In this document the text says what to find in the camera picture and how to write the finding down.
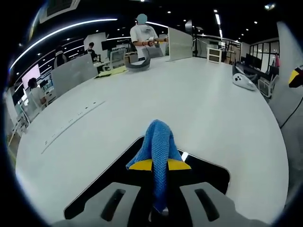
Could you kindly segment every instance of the person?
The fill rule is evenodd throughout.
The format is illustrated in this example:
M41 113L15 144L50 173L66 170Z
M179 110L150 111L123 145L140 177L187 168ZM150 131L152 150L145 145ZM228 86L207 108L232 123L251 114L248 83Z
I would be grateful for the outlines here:
M43 107L46 104L45 94L41 88L37 86L36 78L31 78L28 81L28 87L30 89L30 94L32 95L34 102L38 105L38 107Z
M63 53L62 46L57 46L55 53L56 54L55 54L55 60L53 62L53 69L56 69L57 67L65 64L68 61L67 57Z
M168 38L160 39L155 29L146 24L147 16L145 14L138 15L137 23L130 30L132 43L135 45L138 52L138 59L144 60L148 57L148 49L155 48L155 42L167 42Z
M98 57L97 57L95 51L93 50L94 45L95 45L95 44L94 44L93 42L89 43L89 47L88 47L88 49L85 51L85 54L90 53L91 59L93 60L93 62L94 62L94 61L97 61L97 59L98 59Z

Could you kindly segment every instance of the black ceiling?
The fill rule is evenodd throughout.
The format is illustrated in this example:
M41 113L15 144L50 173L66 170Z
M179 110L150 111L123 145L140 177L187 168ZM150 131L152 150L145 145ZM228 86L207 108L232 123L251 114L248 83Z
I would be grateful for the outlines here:
M66 44L72 40L85 38L89 34L93 34L96 30L106 32L111 37L129 36L129 30L134 25L136 16L144 13L151 22L167 25L179 30L184 30L185 20L191 19L193 25L203 28L205 35L219 36L219 29L216 23L214 9L218 10L221 18L221 29L223 37L246 42L249 44L262 41L269 38L278 37L276 22L283 17L278 11L279 6L271 11L266 11L264 5L269 1L246 2L246 1L222 1L213 0L205 1L166 1L163 0L124 0L124 1L108 1L108 0L81 0L77 9L61 15L58 15L42 24L38 24L31 40L28 40L29 25L32 23L41 3L36 5L32 3L25 4L23 11L25 14L18 14L19 30L22 36L15 37L17 43L22 43L22 47L17 45L12 47L12 61L15 60L27 47L39 40L46 34L55 31L67 25L77 22L100 19L100 18L117 18L117 21L100 22L89 25L83 25L72 28L56 34L44 41L37 47L30 50L23 58L21 58L11 73L11 83L14 83L17 76L16 73L22 73L31 64L39 60L49 51L53 50L59 44ZM165 28L153 26L157 33L165 31ZM75 46L83 44L83 41L74 44Z

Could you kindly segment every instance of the white tabletop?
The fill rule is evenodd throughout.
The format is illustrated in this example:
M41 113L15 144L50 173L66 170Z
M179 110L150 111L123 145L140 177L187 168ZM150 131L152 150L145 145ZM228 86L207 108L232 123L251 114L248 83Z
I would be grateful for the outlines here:
M189 58L153 59L147 71L89 80L40 113L20 141L16 173L48 222L159 119L179 149L225 167L227 196L251 219L272 222L283 209L288 161L281 131L258 91L232 83L232 66ZM44 142L94 101L102 102L60 135Z

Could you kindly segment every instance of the white t-shirt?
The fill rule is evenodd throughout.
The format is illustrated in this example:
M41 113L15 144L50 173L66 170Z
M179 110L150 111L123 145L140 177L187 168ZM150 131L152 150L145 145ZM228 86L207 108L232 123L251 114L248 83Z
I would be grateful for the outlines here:
M152 26L147 24L144 25L135 25L131 28L131 38L132 42L144 42L148 40L153 40L158 38L155 29ZM155 46L135 46L138 52L138 58L145 57L144 52L142 52L143 48L155 48Z
M42 99L43 97L45 97L45 94L44 94L44 92L42 91L42 89L39 88L39 87L33 88L33 89L30 91L30 94L33 96L33 99L34 99L35 103L36 103L39 107L42 107L43 105L41 104L41 99Z

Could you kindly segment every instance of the white robot device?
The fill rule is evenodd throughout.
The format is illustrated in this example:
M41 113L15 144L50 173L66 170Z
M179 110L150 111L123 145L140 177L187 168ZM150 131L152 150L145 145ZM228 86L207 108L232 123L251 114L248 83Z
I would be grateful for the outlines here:
M232 76L232 82L242 88L245 88L247 90L254 91L256 90L256 86L251 82L250 79L248 79L245 75L241 73L236 73Z

